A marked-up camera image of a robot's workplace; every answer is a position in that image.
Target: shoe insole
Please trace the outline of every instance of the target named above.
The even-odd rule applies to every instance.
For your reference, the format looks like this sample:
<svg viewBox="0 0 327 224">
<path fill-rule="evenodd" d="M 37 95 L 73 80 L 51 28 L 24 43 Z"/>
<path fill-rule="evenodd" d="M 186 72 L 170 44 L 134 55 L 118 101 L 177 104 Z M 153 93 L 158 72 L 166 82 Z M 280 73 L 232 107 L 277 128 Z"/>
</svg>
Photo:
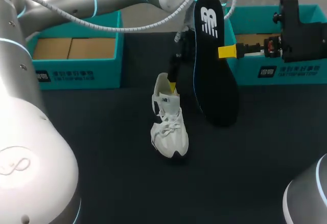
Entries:
<svg viewBox="0 0 327 224">
<path fill-rule="evenodd" d="M 224 13 L 219 0 L 197 0 L 194 9 L 196 59 L 193 85 L 206 119 L 216 126 L 233 125 L 239 113 L 239 91 L 226 59 L 218 59 L 224 46 Z"/>
</svg>

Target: white sneaker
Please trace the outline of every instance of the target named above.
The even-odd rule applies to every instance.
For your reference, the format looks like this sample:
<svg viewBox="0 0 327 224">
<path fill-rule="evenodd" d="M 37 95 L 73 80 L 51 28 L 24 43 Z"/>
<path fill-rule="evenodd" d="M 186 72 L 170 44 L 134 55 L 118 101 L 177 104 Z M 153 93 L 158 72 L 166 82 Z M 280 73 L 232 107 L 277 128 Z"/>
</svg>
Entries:
<svg viewBox="0 0 327 224">
<path fill-rule="evenodd" d="M 159 74 L 152 95 L 156 123 L 151 129 L 152 145 L 167 158 L 182 158 L 189 148 L 179 95 L 171 92 L 167 73 Z"/>
</svg>

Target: teal box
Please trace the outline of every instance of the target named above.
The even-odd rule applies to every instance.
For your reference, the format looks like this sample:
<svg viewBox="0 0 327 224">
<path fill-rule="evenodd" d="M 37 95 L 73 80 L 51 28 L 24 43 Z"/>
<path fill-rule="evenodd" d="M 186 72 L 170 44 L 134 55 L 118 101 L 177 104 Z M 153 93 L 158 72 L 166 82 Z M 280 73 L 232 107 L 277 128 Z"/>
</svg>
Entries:
<svg viewBox="0 0 327 224">
<path fill-rule="evenodd" d="M 236 7 L 230 20 L 225 23 L 225 45 L 231 45 L 231 41 L 234 44 L 237 34 L 280 34 L 280 23 L 272 21 L 275 12 L 279 12 L 279 6 Z M 302 23 L 327 22 L 318 5 L 300 5 L 299 13 Z M 284 63 L 282 58 L 245 56 L 228 59 L 228 63 L 238 85 L 327 83 L 326 59 Z M 261 72 L 273 72 L 273 76 L 259 78 Z"/>
<path fill-rule="evenodd" d="M 123 26 L 120 11 L 88 18 L 86 21 L 120 28 Z M 124 34 L 93 30 L 76 23 L 66 23 L 42 31 L 28 42 L 33 56 L 39 38 L 115 38 L 112 59 L 47 59 L 33 60 L 40 88 L 93 89 L 119 88 L 121 82 Z"/>
</svg>

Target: new balance logo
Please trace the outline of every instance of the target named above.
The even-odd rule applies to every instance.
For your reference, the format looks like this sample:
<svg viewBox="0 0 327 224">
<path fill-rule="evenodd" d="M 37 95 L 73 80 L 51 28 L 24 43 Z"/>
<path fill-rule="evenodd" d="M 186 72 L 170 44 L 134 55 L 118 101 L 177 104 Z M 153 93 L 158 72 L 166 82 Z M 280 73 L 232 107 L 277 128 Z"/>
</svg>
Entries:
<svg viewBox="0 0 327 224">
<path fill-rule="evenodd" d="M 212 9 L 201 8 L 201 19 L 205 23 L 202 25 L 202 31 L 218 38 L 216 13 Z"/>
</svg>

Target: black mat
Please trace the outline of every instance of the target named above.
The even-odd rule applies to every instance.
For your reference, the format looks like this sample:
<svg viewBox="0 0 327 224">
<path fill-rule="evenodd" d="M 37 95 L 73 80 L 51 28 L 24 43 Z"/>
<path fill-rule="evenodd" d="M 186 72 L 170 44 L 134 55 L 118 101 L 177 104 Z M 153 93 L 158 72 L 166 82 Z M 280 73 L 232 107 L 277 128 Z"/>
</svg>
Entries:
<svg viewBox="0 0 327 224">
<path fill-rule="evenodd" d="M 150 116 L 173 39 L 126 35 L 122 89 L 43 92 L 79 163 L 82 222 L 284 224 L 286 186 L 327 152 L 327 86 L 243 87 L 238 122 L 218 129 L 183 68 L 177 89 L 191 158 L 172 166 L 152 148 Z"/>
</svg>

